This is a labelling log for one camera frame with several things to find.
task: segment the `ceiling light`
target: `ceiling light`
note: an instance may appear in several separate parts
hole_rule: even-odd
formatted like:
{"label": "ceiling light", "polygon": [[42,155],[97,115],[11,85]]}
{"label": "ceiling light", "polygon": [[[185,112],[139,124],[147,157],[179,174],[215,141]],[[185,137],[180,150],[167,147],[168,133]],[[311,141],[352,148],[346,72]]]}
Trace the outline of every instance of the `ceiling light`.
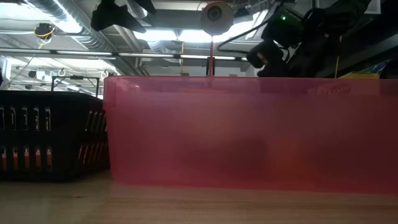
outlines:
{"label": "ceiling light", "polygon": [[175,32],[172,30],[149,29],[147,30],[147,32],[143,34],[134,32],[134,35],[137,37],[137,39],[146,40],[146,41],[177,40],[177,36],[175,35]]}
{"label": "ceiling light", "polygon": [[37,49],[11,49],[11,48],[0,48],[0,52],[7,53],[26,53],[26,54],[49,54],[49,50],[37,50]]}
{"label": "ceiling light", "polygon": [[67,55],[99,55],[99,56],[112,56],[110,52],[86,52],[86,51],[69,51],[69,50],[58,50],[58,54],[67,54]]}
{"label": "ceiling light", "polygon": [[67,86],[68,89],[70,90],[74,90],[74,91],[79,91],[80,89],[78,87],[75,86]]}
{"label": "ceiling light", "polygon": [[211,36],[203,30],[183,30],[179,40],[191,43],[210,43]]}
{"label": "ceiling light", "polygon": [[142,57],[142,58],[174,58],[172,54],[145,54],[145,53],[119,53],[122,57]]}
{"label": "ceiling light", "polygon": [[181,55],[181,58],[187,59],[207,59],[207,55]]}
{"label": "ceiling light", "polygon": [[235,60],[235,57],[228,57],[228,56],[214,56],[216,60]]}
{"label": "ceiling light", "polygon": [[90,60],[97,60],[97,59],[101,59],[101,60],[116,60],[116,57],[100,57],[100,56],[87,56],[87,59]]}

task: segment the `black cable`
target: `black cable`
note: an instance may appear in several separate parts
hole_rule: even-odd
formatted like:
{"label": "black cable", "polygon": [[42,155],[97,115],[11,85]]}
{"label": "black cable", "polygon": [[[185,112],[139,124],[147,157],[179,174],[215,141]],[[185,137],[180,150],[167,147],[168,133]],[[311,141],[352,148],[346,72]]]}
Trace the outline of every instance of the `black cable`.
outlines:
{"label": "black cable", "polygon": [[[275,12],[278,11],[278,9],[281,8],[281,7],[285,4],[285,1],[286,1],[286,0],[281,0],[280,4],[279,4],[279,5],[276,7],[276,9],[275,9]],[[228,44],[229,42],[234,41],[234,40],[236,40],[236,39],[238,39],[238,38],[240,38],[240,37],[242,37],[242,36],[244,36],[244,35],[247,35],[247,34],[251,33],[252,31],[255,31],[255,30],[257,30],[258,28],[260,28],[260,27],[266,25],[266,24],[268,23],[269,19],[270,19],[270,18],[268,18],[266,21],[260,23],[258,26],[253,27],[252,29],[249,29],[249,30],[246,31],[246,32],[243,32],[242,34],[239,34],[239,35],[237,35],[237,36],[235,36],[235,37],[232,37],[232,38],[230,38],[230,39],[228,39],[228,40],[226,40],[226,41],[220,43],[220,45],[217,46],[217,51],[219,51],[219,52],[226,52],[226,53],[248,54],[249,52],[247,52],[247,51],[245,51],[245,50],[224,50],[224,49],[220,49],[220,48],[221,48],[222,46]]]}

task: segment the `metal duct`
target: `metal duct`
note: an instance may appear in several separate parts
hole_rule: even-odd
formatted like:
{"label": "metal duct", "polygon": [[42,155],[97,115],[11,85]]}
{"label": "metal duct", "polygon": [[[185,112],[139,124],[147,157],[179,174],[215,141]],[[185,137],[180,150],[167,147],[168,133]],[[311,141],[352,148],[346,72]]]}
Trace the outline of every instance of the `metal duct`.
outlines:
{"label": "metal duct", "polygon": [[[163,41],[161,40],[156,40],[156,41],[147,41],[149,48],[153,53],[159,53],[159,54],[176,54],[176,50],[170,50],[167,49],[166,46],[164,45]],[[163,60],[166,60],[168,62],[172,63],[179,63],[180,59],[174,59],[174,58],[163,58]]]}
{"label": "metal duct", "polygon": [[126,0],[130,14],[136,19],[143,19],[148,16],[148,12],[138,5],[134,0]]}
{"label": "metal duct", "polygon": [[[72,37],[81,45],[90,51],[95,52],[114,52],[117,51],[109,40],[100,32],[91,30],[90,18],[81,11],[81,9],[72,0],[24,0],[30,6],[45,13],[51,22],[64,32],[69,32],[67,25],[81,27],[79,34],[87,35],[85,37]],[[126,59],[117,58],[116,60],[107,60],[114,65],[121,73],[125,75],[140,75]]]}

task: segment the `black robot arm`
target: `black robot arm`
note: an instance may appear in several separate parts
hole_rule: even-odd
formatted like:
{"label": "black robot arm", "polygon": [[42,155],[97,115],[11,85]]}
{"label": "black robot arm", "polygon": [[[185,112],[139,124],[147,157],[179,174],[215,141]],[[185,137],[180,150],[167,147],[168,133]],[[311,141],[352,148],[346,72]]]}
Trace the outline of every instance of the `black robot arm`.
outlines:
{"label": "black robot arm", "polygon": [[[314,77],[339,36],[354,27],[370,2],[339,0],[326,9],[308,11],[304,18],[280,7],[261,35],[264,42],[247,54],[248,61],[256,68],[266,65],[257,74],[259,77]],[[283,60],[274,41],[285,49],[299,47],[289,61]]]}

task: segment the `yellow object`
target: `yellow object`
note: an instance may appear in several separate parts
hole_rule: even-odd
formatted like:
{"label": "yellow object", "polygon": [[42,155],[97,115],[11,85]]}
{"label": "yellow object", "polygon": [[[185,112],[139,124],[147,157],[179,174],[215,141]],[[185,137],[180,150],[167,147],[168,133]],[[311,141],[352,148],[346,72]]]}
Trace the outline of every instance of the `yellow object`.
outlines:
{"label": "yellow object", "polygon": [[50,32],[48,32],[46,34],[38,35],[38,34],[35,33],[35,35],[36,35],[36,37],[46,37],[46,36],[52,34],[54,32],[54,30],[55,30],[55,27]]}
{"label": "yellow object", "polygon": [[356,78],[356,79],[380,79],[380,74],[378,73],[359,73],[359,72],[350,72],[346,75],[343,75],[339,78]]}

